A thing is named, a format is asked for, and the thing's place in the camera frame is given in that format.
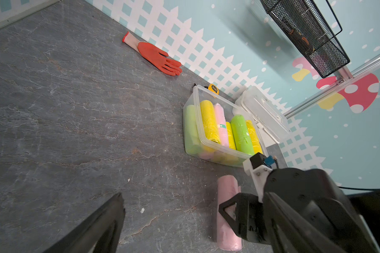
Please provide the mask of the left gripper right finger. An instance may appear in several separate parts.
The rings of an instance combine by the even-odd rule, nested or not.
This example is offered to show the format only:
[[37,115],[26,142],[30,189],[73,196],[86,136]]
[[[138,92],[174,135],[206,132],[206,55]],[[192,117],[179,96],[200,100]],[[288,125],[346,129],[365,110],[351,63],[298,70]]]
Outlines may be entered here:
[[276,253],[345,253],[348,198],[341,191],[267,191],[267,235]]

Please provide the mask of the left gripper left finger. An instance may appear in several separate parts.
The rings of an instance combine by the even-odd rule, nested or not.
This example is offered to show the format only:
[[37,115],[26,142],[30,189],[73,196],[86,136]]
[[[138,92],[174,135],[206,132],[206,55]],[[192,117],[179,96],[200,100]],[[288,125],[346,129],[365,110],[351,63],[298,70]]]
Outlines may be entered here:
[[46,253],[115,253],[126,211],[121,193],[113,195]]

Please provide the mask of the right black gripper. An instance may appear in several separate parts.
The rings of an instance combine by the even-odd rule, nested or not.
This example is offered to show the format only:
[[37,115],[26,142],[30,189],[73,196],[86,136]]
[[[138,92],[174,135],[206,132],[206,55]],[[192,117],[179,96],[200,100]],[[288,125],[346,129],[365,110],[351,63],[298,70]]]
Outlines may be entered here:
[[221,203],[218,211],[238,237],[248,242],[269,244],[263,204],[258,196],[238,193]]

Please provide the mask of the yellow roll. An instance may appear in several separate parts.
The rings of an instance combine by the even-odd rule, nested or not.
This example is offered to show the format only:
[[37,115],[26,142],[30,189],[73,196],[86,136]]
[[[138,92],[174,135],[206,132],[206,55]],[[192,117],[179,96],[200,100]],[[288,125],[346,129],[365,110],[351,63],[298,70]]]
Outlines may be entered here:
[[228,132],[228,139],[229,139],[229,148],[236,150],[236,144],[234,141],[233,131],[231,127],[230,122],[226,122],[227,132]]
[[200,103],[200,109],[206,138],[212,142],[221,144],[212,102],[209,100],[203,100]]
[[254,153],[255,154],[257,154],[257,153],[263,154],[263,150],[262,150],[262,147],[261,147],[261,144],[260,144],[260,141],[259,141],[258,135],[256,133],[253,122],[250,120],[246,120],[246,125],[247,125],[247,130],[248,130],[249,136],[250,136],[251,141],[252,141]]

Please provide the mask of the green roll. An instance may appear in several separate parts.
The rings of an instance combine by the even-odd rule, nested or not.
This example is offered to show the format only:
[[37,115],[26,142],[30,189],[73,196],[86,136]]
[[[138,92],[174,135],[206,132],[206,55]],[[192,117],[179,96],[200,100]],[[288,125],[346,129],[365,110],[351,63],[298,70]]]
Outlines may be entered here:
[[231,120],[231,127],[237,151],[253,156],[253,144],[244,116],[235,115]]
[[187,154],[197,156],[201,152],[194,105],[184,109],[184,140]]

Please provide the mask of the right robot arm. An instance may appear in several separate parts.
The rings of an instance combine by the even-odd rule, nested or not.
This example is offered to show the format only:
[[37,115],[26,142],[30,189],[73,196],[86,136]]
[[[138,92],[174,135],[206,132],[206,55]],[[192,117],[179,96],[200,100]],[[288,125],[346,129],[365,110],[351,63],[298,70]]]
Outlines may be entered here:
[[380,189],[348,196],[320,169],[273,170],[261,197],[239,193],[219,213],[275,253],[380,253]]

